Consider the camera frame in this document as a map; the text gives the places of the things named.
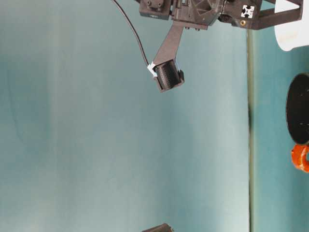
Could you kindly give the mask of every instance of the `white cup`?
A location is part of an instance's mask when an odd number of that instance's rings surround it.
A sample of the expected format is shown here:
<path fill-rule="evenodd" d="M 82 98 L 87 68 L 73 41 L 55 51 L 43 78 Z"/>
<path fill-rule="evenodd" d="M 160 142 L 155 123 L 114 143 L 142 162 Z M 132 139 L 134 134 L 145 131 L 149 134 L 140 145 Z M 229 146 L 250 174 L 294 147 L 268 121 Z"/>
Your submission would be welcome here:
<path fill-rule="evenodd" d="M 276 0 L 275 12 L 299 8 L 286 0 Z M 304 0 L 303 17 L 299 21 L 275 26 L 275 34 L 279 47 L 283 51 L 309 45 L 309 0 Z"/>

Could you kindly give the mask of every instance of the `black object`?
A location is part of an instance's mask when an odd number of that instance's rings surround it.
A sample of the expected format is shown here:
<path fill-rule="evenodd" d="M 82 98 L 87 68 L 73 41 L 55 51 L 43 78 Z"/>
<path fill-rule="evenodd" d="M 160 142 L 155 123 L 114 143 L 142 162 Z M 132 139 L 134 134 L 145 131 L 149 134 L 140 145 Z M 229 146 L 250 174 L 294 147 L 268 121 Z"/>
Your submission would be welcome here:
<path fill-rule="evenodd" d="M 259 30 L 302 19 L 305 0 L 287 0 L 299 6 L 297 9 L 275 13 L 275 9 L 261 10 L 264 1 L 276 4 L 276 0 L 134 0 L 140 5 L 140 15 L 157 19 L 173 20 L 172 27 L 159 49 L 154 61 L 149 64 L 140 39 L 127 15 L 116 0 L 136 36 L 143 59 L 148 65 L 161 92 L 181 85 L 183 72 L 175 71 L 171 61 L 176 54 L 183 29 L 207 30 L 216 20 L 244 29 Z"/>
<path fill-rule="evenodd" d="M 170 60 L 156 66 L 157 80 L 161 92 L 180 86 L 184 83 L 183 72 L 177 70 L 175 62 Z"/>
<path fill-rule="evenodd" d="M 173 232 L 173 229 L 166 223 L 156 226 L 153 228 L 150 228 L 148 230 L 145 230 L 143 232 Z"/>
<path fill-rule="evenodd" d="M 309 145 L 309 73 L 297 75 L 286 101 L 286 121 L 292 139 Z"/>

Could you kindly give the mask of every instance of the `black wire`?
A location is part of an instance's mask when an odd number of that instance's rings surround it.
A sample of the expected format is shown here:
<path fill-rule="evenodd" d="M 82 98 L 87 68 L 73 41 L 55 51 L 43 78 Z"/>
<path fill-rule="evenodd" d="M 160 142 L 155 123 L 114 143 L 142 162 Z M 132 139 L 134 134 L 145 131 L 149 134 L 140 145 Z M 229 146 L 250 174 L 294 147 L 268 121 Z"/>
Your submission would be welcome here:
<path fill-rule="evenodd" d="M 120 10 L 121 14 L 125 17 L 126 19 L 126 22 L 129 24 L 130 28 L 132 29 L 133 31 L 133 34 L 135 35 L 135 38 L 139 44 L 139 47 L 140 47 L 140 52 L 141 52 L 141 55 L 143 56 L 143 59 L 144 59 L 144 62 L 146 64 L 146 66 L 149 65 L 149 62 L 147 60 L 147 57 L 146 57 L 146 54 L 145 54 L 145 51 L 144 51 L 144 48 L 143 48 L 143 45 L 141 44 L 141 41 L 140 41 L 140 38 L 139 38 L 139 35 L 137 34 L 134 26 L 132 25 L 130 19 L 128 18 L 128 16 L 126 15 L 124 9 L 122 9 L 122 7 L 119 5 L 119 3 L 116 1 L 116 0 L 112 0 L 113 3 L 115 3 L 115 5 L 117 6 L 117 8 Z"/>

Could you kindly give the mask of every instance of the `teal wall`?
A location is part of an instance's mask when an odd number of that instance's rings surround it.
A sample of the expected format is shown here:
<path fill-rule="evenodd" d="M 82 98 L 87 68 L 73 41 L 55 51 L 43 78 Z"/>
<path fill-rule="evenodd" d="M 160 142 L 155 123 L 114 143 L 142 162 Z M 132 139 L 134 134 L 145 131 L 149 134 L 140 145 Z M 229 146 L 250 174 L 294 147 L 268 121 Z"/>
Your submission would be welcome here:
<path fill-rule="evenodd" d="M 308 231 L 308 175 L 291 162 L 285 101 L 293 78 L 309 72 L 309 47 L 283 52 L 273 28 L 250 34 L 250 44 L 252 231 Z"/>
<path fill-rule="evenodd" d="M 171 22 L 120 3 L 151 60 Z M 185 31 L 164 94 L 110 1 L 4 0 L 0 34 L 0 231 L 248 231 L 245 31 Z"/>

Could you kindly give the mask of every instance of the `orange object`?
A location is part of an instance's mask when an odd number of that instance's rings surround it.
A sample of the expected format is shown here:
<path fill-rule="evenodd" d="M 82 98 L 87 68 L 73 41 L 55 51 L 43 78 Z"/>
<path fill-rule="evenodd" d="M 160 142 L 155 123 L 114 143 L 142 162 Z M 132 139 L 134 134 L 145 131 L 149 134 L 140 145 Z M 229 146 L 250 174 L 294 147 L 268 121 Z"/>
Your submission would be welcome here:
<path fill-rule="evenodd" d="M 309 146 L 307 145 L 295 145 L 292 150 L 292 162 L 294 166 L 306 173 L 309 173 L 309 161 L 307 160 L 308 153 Z"/>

